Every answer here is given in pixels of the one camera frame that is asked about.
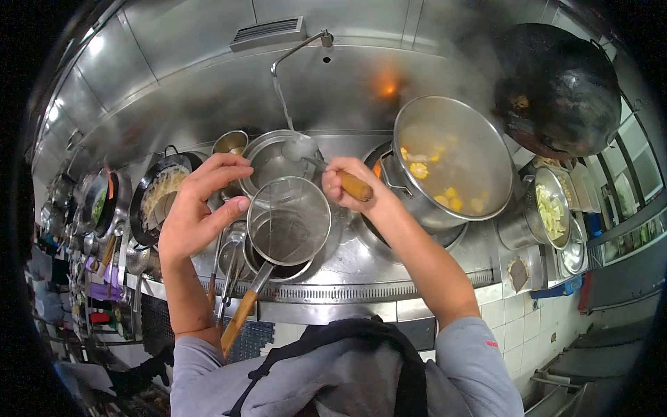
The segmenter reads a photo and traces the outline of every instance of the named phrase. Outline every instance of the stainless steel bowl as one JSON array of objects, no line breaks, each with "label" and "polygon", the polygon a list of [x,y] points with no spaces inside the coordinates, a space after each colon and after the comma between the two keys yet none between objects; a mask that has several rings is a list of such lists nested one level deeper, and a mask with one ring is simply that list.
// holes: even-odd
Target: stainless steel bowl
[{"label": "stainless steel bowl", "polygon": [[51,201],[53,204],[58,207],[65,207],[72,194],[73,188],[73,184],[69,180],[65,179],[62,175],[59,175],[53,182],[53,189],[51,192]]},{"label": "stainless steel bowl", "polygon": [[[214,153],[235,153],[241,155],[248,145],[248,135],[242,130],[232,130],[215,141],[211,155]],[[220,198],[227,201],[237,195],[243,195],[241,183],[238,179],[231,181],[226,187],[220,190]]]},{"label": "stainless steel bowl", "polygon": [[84,236],[85,230],[81,224],[81,206],[79,206],[74,212],[74,218],[72,219],[72,233],[77,236]]},{"label": "stainless steel bowl", "polygon": [[86,256],[90,255],[95,255],[97,254],[97,249],[99,247],[99,243],[95,239],[95,234],[94,233],[88,233],[86,236],[83,237],[83,253]]},{"label": "stainless steel bowl", "polygon": [[[293,135],[291,130],[274,130],[250,142],[243,151],[243,157],[250,161],[254,172],[241,179],[243,193],[252,198],[264,185],[280,177],[302,177],[311,181],[315,176],[315,166],[307,161],[292,162],[285,158],[282,147]],[[316,159],[322,159],[317,151]]]},{"label": "stainless steel bowl", "polygon": [[70,250],[82,250],[83,249],[83,236],[75,234],[74,224],[68,224],[65,226],[65,243],[67,248]]},{"label": "stainless steel bowl", "polygon": [[584,267],[586,242],[579,222],[571,219],[570,224],[570,241],[562,251],[558,252],[557,256],[565,272],[569,276],[573,276],[579,274]]},{"label": "stainless steel bowl", "polygon": [[50,202],[47,202],[42,208],[42,216],[43,229],[51,236],[62,238],[65,233],[65,212],[57,205],[51,205]]},{"label": "stainless steel bowl", "polygon": [[51,218],[51,210],[53,209],[53,203],[47,201],[41,208],[40,217],[42,224],[46,224],[47,220]]},{"label": "stainless steel bowl", "polygon": [[[563,236],[556,240],[549,238],[538,210],[535,187],[539,184],[544,185],[550,192],[550,199],[557,197],[563,203],[564,215],[560,222],[566,229]],[[535,178],[528,186],[521,209],[506,212],[498,219],[498,234],[502,243],[511,250],[536,244],[548,244],[561,250],[570,239],[571,219],[568,200],[556,174],[547,167],[541,167],[535,172]]]},{"label": "stainless steel bowl", "polygon": [[127,245],[127,271],[132,274],[139,276],[143,273],[146,273],[150,276],[155,276],[156,280],[159,280],[161,275],[160,270],[160,258],[152,246],[149,246],[145,249],[138,248],[139,244],[132,237]]},{"label": "stainless steel bowl", "polygon": [[[449,157],[445,166],[451,184],[426,185],[410,173],[410,164],[400,152],[431,154],[444,148],[442,159]],[[500,134],[479,112],[461,101],[447,97],[424,96],[408,102],[398,113],[394,123],[394,154],[383,162],[385,183],[401,199],[417,222],[429,233],[437,233],[466,222],[490,219],[507,206],[512,194],[513,163],[510,152]],[[435,200],[436,192],[454,186],[472,199],[484,197],[484,209],[471,216],[455,212]]]}]

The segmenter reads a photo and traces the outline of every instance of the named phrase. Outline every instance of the wok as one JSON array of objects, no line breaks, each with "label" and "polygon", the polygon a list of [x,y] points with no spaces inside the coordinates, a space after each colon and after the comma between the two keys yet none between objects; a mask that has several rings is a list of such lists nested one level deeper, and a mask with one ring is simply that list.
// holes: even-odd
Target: wok
[{"label": "wok", "polygon": [[620,123],[618,78],[593,43],[551,25],[515,25],[496,39],[496,109],[530,151],[567,159],[600,153]]},{"label": "wok", "polygon": [[111,195],[111,190],[107,189],[107,199],[102,206],[102,212],[94,230],[95,236],[102,244],[106,244],[111,235],[115,234],[119,225],[127,221],[127,209],[132,196],[132,183],[127,175],[112,171],[109,177],[111,178],[113,195]]},{"label": "wok", "polygon": [[[117,178],[115,182],[113,178],[111,178],[111,182],[113,187],[117,187]],[[97,202],[97,198],[100,195],[104,195],[103,209],[102,212],[100,212],[99,217],[95,219],[93,209]],[[112,206],[115,206],[115,200],[109,197],[109,176],[106,171],[102,169],[97,174],[86,177],[83,181],[83,189],[81,191],[81,211],[79,214],[81,230],[87,234],[96,230],[99,224],[105,224],[102,227],[105,231],[111,223],[110,215],[111,212],[113,212]]]},{"label": "wok", "polygon": [[51,201],[61,208],[66,208],[69,196],[74,188],[72,181],[65,174],[61,174],[53,182],[51,190]]},{"label": "wok", "polygon": [[[173,155],[167,155],[167,150],[172,147],[176,152]],[[134,191],[132,196],[132,202],[129,206],[129,225],[132,230],[132,236],[134,236],[137,241],[135,249],[145,249],[149,246],[157,244],[157,241],[160,237],[160,231],[158,228],[148,229],[144,226],[145,216],[150,216],[150,213],[143,213],[141,210],[141,200],[145,195],[146,190],[150,185],[155,181],[159,173],[169,167],[181,166],[184,167],[189,173],[199,168],[201,165],[201,158],[191,152],[182,152],[178,153],[176,147],[173,145],[167,146],[165,148],[165,157],[156,162],[151,166],[146,174],[141,178],[137,189]]]}]

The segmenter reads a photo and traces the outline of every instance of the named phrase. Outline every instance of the water faucet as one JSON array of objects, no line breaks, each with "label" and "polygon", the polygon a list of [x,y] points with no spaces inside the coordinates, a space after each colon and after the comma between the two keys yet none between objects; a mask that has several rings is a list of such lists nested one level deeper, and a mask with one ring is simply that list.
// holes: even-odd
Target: water faucet
[{"label": "water faucet", "polygon": [[329,31],[328,31],[326,28],[324,28],[324,29],[322,29],[321,32],[319,32],[319,33],[317,33],[317,34],[315,34],[315,35],[312,35],[311,37],[309,37],[309,38],[306,39],[305,41],[301,42],[299,45],[296,45],[294,48],[292,48],[292,49],[290,49],[289,51],[287,51],[287,52],[286,52],[284,55],[282,55],[280,58],[276,59],[276,60],[273,62],[273,64],[271,65],[271,76],[272,76],[273,78],[278,77],[278,74],[276,73],[276,69],[278,68],[278,64],[279,64],[283,59],[289,57],[291,54],[295,53],[296,51],[298,51],[298,50],[301,49],[302,47],[308,45],[308,44],[311,43],[312,41],[314,41],[314,40],[316,40],[316,39],[319,39],[319,38],[322,38],[322,46],[324,46],[325,48],[330,48],[330,47],[334,46],[334,36],[333,36],[331,33],[329,33]]}]

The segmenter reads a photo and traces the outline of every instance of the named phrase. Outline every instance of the ventilation grille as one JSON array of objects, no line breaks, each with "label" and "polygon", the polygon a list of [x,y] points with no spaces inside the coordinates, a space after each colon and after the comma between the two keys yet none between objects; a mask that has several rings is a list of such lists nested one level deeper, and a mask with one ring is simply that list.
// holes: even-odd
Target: ventilation grille
[{"label": "ventilation grille", "polygon": [[[491,270],[483,270],[468,274],[474,288],[494,284]],[[209,277],[199,277],[199,282],[208,291]],[[222,293],[223,280],[215,283],[215,295]],[[242,298],[250,287],[247,281],[239,281],[234,287],[232,297]],[[388,302],[418,298],[418,291],[412,281],[392,282],[384,284],[350,284],[350,285],[301,285],[267,283],[259,293],[259,299],[272,302],[313,303],[313,304],[346,304],[360,302]]]},{"label": "ventilation grille", "polygon": [[259,25],[239,29],[233,41],[229,44],[229,48],[234,52],[238,52],[260,46],[301,41],[303,39],[305,39],[303,16],[290,17],[289,19],[260,23]]},{"label": "ventilation grille", "polygon": [[604,245],[594,246],[593,248],[588,248],[588,269],[597,270],[602,268],[604,265],[601,264],[604,259],[604,250],[602,249]]}]

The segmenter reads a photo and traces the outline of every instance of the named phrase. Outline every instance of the person's right hand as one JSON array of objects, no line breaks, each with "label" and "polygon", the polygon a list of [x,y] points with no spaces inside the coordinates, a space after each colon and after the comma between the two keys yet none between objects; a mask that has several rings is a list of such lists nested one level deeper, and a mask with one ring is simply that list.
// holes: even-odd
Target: person's right hand
[{"label": "person's right hand", "polygon": [[[373,189],[373,198],[364,203],[346,193],[341,188],[342,180],[336,175],[336,172],[341,169],[366,182]],[[387,204],[398,201],[394,193],[363,162],[353,157],[334,158],[322,175],[322,188],[334,203],[361,212],[367,217],[375,211],[376,207],[387,208]]]}]

